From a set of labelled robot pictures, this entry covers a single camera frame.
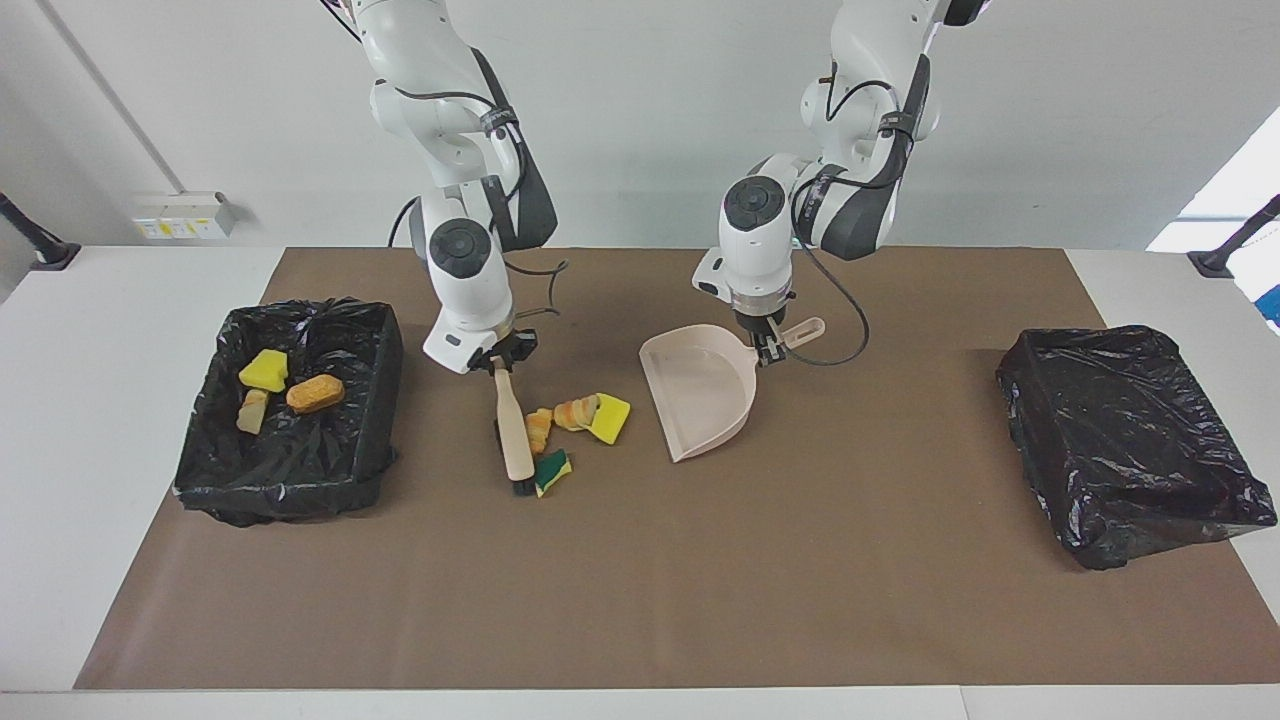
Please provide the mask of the white wall conduit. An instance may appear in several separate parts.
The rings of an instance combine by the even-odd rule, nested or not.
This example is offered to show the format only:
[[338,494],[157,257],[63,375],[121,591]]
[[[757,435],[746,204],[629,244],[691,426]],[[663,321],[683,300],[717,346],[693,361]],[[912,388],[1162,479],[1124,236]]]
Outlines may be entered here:
[[101,72],[97,63],[91,58],[84,46],[77,38],[76,33],[55,8],[52,0],[35,0],[35,4],[38,6],[51,29],[59,36],[63,45],[76,59],[76,63],[93,83],[99,95],[111,108],[116,119],[127,128],[140,151],[145,154],[148,163],[164,178],[170,193],[186,193],[188,190],[186,184],[174,172],[170,163],[163,156],[159,147],[150,138],[141,123],[137,122],[134,114],[113,87],[110,79]]

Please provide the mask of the pink handled hand brush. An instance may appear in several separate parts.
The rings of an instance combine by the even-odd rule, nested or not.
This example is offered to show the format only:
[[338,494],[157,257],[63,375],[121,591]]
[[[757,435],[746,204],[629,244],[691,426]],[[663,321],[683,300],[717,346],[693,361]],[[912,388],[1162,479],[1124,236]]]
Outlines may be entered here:
[[495,427],[506,474],[517,497],[535,495],[535,461],[529,447],[525,418],[515,396],[511,375],[493,377],[495,386]]

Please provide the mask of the white and blue object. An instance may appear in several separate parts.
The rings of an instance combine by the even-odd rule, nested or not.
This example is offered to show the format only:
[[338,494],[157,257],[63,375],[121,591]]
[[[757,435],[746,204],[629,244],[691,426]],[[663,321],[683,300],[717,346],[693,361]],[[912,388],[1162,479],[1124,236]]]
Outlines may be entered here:
[[1266,231],[1236,250],[1228,269],[1268,329],[1280,336],[1280,231]]

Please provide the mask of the bin lined with black bag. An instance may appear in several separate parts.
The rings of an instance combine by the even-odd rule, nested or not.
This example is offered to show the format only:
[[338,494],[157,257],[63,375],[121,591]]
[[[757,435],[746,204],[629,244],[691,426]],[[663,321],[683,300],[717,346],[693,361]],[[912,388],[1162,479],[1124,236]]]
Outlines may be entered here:
[[1164,332],[1027,329],[996,380],[1021,474],[1082,568],[1280,524],[1270,488]]
[[[300,414],[268,398],[259,433],[237,416],[239,372],[264,350],[285,355],[288,386],[333,375],[338,404]],[[404,346],[388,304],[291,300],[228,313],[195,398],[172,492],[189,511],[234,527],[308,521],[375,505],[390,442]]]

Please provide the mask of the plain yellow sponge piece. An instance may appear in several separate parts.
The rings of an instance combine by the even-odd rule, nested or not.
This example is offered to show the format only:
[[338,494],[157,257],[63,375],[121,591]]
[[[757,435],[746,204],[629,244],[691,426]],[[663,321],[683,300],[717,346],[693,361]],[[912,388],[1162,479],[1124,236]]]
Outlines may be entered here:
[[280,393],[285,389],[288,375],[288,355],[264,348],[239,370],[238,379],[247,388]]
[[631,413],[631,404],[607,393],[594,393],[596,410],[588,430],[605,445],[616,445]]

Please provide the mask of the green and yellow sponge piece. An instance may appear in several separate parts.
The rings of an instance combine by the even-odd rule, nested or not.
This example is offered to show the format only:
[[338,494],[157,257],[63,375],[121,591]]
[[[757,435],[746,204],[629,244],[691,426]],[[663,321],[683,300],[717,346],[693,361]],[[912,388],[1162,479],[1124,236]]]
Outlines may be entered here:
[[563,448],[539,457],[535,461],[535,475],[532,478],[536,497],[544,497],[562,477],[568,475],[572,470],[571,456]]

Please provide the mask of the brown paper table mat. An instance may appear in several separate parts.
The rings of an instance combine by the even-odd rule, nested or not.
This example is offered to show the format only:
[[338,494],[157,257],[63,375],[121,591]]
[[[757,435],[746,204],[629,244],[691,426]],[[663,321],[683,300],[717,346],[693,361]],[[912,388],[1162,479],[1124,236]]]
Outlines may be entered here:
[[1087,571],[1060,547],[995,372],[1019,333],[1102,320],[1064,252],[887,249],[835,269],[855,363],[767,368],[731,442],[672,462],[637,351],[724,309],[694,251],[576,250],[527,405],[603,391],[618,442],[518,498],[489,378],[421,355],[408,250],[292,249],[266,301],[383,301],[407,354],[379,502],[236,529],[165,497],[79,689],[1280,682],[1280,626],[1228,543]]

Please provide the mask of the brown bread shaped sponge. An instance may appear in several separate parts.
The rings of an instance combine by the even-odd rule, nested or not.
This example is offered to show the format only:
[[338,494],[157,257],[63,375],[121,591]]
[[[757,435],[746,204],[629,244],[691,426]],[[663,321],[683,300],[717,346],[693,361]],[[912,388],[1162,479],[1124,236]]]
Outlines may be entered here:
[[346,397],[344,383],[332,374],[319,374],[292,386],[285,392],[287,406],[300,415],[317,413]]

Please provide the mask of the pink plastic dustpan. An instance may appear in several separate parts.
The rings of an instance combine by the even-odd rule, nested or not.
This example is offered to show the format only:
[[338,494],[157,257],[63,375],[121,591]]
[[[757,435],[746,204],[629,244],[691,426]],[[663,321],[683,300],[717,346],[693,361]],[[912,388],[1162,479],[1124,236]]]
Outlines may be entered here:
[[718,324],[691,324],[644,341],[637,351],[672,462],[730,442],[748,423],[760,359]]

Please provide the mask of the white wall socket box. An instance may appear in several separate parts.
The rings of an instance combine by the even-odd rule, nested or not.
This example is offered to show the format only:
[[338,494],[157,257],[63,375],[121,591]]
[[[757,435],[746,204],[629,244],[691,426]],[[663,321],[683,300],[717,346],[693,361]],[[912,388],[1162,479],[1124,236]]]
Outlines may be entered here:
[[229,240],[236,211],[224,193],[138,193],[131,199],[131,219],[147,241]]

